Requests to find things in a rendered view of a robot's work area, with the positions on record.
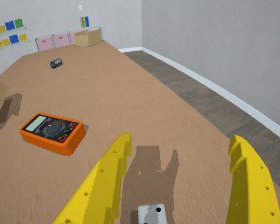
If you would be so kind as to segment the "white die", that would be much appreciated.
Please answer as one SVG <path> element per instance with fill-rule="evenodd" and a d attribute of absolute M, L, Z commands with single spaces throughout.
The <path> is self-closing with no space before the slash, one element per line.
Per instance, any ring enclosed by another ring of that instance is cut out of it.
<path fill-rule="evenodd" d="M 164 205 L 140 205 L 138 206 L 139 224 L 167 224 Z"/>

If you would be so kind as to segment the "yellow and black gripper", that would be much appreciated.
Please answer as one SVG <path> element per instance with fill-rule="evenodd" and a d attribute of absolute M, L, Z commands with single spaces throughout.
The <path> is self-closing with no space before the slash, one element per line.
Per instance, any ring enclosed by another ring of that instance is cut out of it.
<path fill-rule="evenodd" d="M 109 146 L 52 224 L 114 224 L 119 219 L 122 175 L 131 156 L 131 133 Z M 280 224 L 270 172 L 252 146 L 233 135 L 228 150 L 233 174 L 226 224 Z"/>

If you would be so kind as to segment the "orange digital multimeter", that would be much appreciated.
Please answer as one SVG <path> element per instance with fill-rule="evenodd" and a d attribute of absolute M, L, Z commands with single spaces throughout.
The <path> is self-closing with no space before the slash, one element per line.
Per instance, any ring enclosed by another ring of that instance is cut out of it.
<path fill-rule="evenodd" d="M 86 135 L 81 121 L 37 113 L 20 129 L 25 141 L 70 156 Z"/>

